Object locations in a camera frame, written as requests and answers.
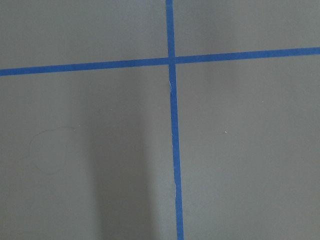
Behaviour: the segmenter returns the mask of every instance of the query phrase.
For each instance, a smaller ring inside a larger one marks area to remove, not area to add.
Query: blue tape strip
[[[179,148],[178,126],[178,100],[177,100],[177,75],[175,54],[175,29],[173,0],[166,0],[166,29],[168,44],[168,68],[170,82],[170,109],[171,109],[171,132],[173,152],[173,173],[175,183],[175,215],[177,240],[184,240],[184,219],[182,207],[182,186]]]
[[[176,64],[190,64],[190,63],[293,57],[293,56],[306,56],[306,55],[319,55],[319,54],[320,54],[320,47],[306,47],[306,48],[291,48],[291,49],[280,49],[280,50],[244,51],[244,52],[218,53],[218,54],[208,54],[208,55],[177,56],[175,58],[175,62]]]
[[[22,68],[0,69],[0,76],[57,73],[57,72],[83,71],[83,70],[98,70],[98,69],[131,68],[131,67],[167,65],[168,63],[169,63],[168,58],[164,57],[164,58],[150,58],[150,59],[123,60],[123,61],[104,61],[104,62],[66,64],[66,65],[22,67]]]

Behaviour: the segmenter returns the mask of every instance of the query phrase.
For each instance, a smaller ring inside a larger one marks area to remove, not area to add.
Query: vertical blue line
[[[184,240],[184,219],[182,210],[182,188],[179,148],[178,127],[178,100],[177,100],[177,76],[176,76],[176,53],[175,53],[175,30],[173,0],[166,0],[166,28],[168,44],[168,67],[170,82],[170,109],[171,109],[171,132],[173,152],[173,173],[175,183],[175,215],[177,240]]]

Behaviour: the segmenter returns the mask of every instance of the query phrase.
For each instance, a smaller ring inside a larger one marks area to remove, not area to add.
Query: gray floor
[[[177,56],[319,47],[317,0],[173,2]],[[0,69],[168,56],[164,0],[0,5]],[[177,65],[185,240],[319,239],[319,65]],[[0,83],[0,240],[177,239],[167,65]]]

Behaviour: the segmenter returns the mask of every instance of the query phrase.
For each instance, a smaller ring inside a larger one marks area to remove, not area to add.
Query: blue tape
[[[182,207],[182,185],[180,167],[179,126],[178,126],[178,99],[177,99],[177,75],[175,54],[175,29],[173,0],[166,0],[166,29],[168,44],[168,69],[170,82],[170,109],[173,173],[175,183],[175,215],[177,240],[184,240],[184,219]]]
[[[194,56],[177,56],[175,58],[176,64],[190,64],[203,62],[217,62],[229,60],[244,60],[244,59],[264,59],[264,58],[279,58],[279,57],[293,57],[306,55],[319,55],[320,47],[306,47],[306,48],[291,48],[280,50],[265,50],[265,51],[244,51],[232,53],[218,53],[208,55],[194,55]]]
[[[143,66],[167,65],[168,58],[150,58],[137,60],[123,61],[104,61],[92,63],[52,65],[52,66],[34,66],[11,69],[0,69],[0,76],[23,75],[23,74],[42,74],[42,73],[58,73],[83,70],[98,70],[98,69],[117,69],[117,68],[132,68]]]

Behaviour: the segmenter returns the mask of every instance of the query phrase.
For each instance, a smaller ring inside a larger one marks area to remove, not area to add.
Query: horizontal blue line
[[[280,50],[218,53],[218,54],[194,55],[194,56],[177,56],[175,58],[175,63],[190,64],[190,63],[218,62],[218,61],[244,60],[244,59],[279,58],[279,57],[293,57],[293,56],[319,55],[319,54],[320,54],[320,47],[307,47],[307,48],[291,48],[291,49],[280,49]]]
[[[176,64],[320,55],[320,47],[177,56]],[[0,76],[168,65],[168,57],[0,69]]]
[[[167,65],[168,63],[169,63],[168,58],[164,57],[164,58],[150,58],[150,59],[123,60],[123,61],[78,63],[78,64],[66,64],[66,65],[34,66],[34,67],[0,69],[0,76],[58,73],[58,72],[98,70],[98,69],[132,68],[132,67],[143,67],[143,66]]]

